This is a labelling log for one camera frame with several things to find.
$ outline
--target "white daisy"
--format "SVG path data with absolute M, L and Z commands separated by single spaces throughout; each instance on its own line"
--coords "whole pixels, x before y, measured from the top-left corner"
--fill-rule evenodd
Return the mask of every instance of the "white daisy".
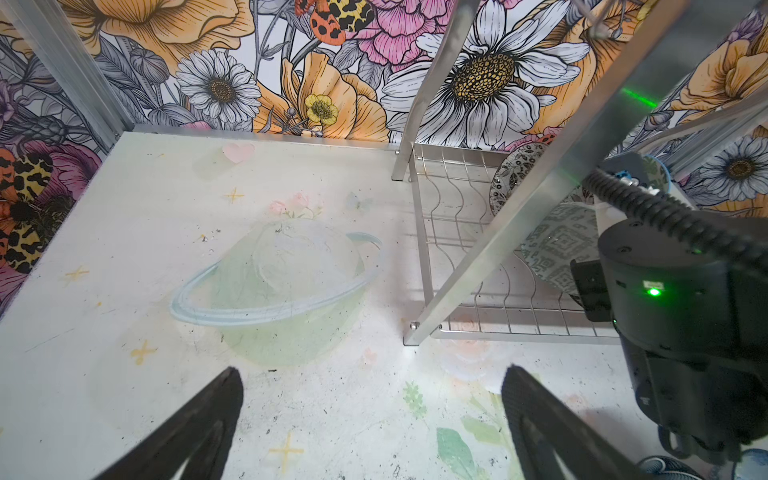
M 750 135 L 733 142 L 697 172 L 701 186 L 723 200 L 768 194 L 768 138 Z
M 515 28 L 521 12 L 506 11 L 496 0 L 480 9 L 451 72 L 427 108 L 417 141 L 453 147 L 489 147 L 529 129 L 539 108 L 552 95 L 535 95 L 533 87 L 556 87 L 572 81 L 581 69 L 568 65 L 589 52 L 586 43 L 537 45 L 563 19 L 570 2 L 560 0 Z M 425 34 L 416 44 L 437 55 L 443 34 Z M 381 105 L 393 140 L 402 134 L 408 112 L 431 62 L 421 61 L 389 77 Z
M 195 51 L 176 75 L 190 103 L 222 124 L 252 121 L 259 113 L 261 90 L 245 65 L 223 51 Z

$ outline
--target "daisy yellow center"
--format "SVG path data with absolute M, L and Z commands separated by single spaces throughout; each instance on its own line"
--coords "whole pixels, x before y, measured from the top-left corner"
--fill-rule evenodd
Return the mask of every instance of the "daisy yellow center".
M 235 89 L 232 85 L 226 83 L 224 80 L 214 78 L 208 84 L 208 90 L 210 94 L 218 101 L 224 104 L 228 104 L 236 97 Z
M 737 158 L 726 167 L 726 174 L 734 180 L 745 180 L 757 170 L 755 162 L 746 158 Z
M 453 78 L 453 94 L 459 100 L 478 101 L 493 97 L 506 87 L 515 73 L 515 60 L 491 54 L 467 62 Z

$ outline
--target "green led light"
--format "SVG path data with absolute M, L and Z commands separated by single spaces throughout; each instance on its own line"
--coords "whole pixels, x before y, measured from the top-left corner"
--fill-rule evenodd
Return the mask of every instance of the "green led light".
M 637 94 L 637 93 L 633 92 L 632 90 L 630 90 L 629 88 L 622 88 L 621 91 L 624 92 L 625 94 L 629 95 L 630 97 L 634 98 L 635 100 L 639 100 L 639 101 L 643 102 L 644 104 L 646 104 L 649 107 L 653 107 L 653 108 L 658 107 L 658 104 L 656 102 L 654 102 L 653 100 L 651 100 L 650 98 L 646 98 L 643 95 Z

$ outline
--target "metal bracket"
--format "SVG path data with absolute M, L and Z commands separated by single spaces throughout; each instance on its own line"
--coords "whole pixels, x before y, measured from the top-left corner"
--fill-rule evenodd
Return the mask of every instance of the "metal bracket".
M 427 76 L 424 78 L 419 92 L 413 99 L 411 111 L 408 113 L 406 127 L 402 132 L 400 149 L 397 151 L 395 169 L 392 171 L 392 179 L 403 181 L 406 178 L 406 169 L 413 153 L 413 144 L 422 126 L 422 119 L 427 107 L 437 94 L 445 77 L 451 71 L 458 54 L 462 51 L 464 40 L 469 34 L 469 29 L 475 23 L 475 15 L 480 6 L 480 0 L 458 0 L 453 7 L 451 21 L 445 30 L 440 48 L 438 48 L 435 60 L 429 66 Z

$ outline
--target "pink heart sticker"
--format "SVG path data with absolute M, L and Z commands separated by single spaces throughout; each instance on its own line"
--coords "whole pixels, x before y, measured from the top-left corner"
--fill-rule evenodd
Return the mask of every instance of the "pink heart sticker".
M 221 151 L 233 164 L 238 164 L 251 158 L 253 152 L 256 151 L 256 146 L 254 144 L 225 144 Z

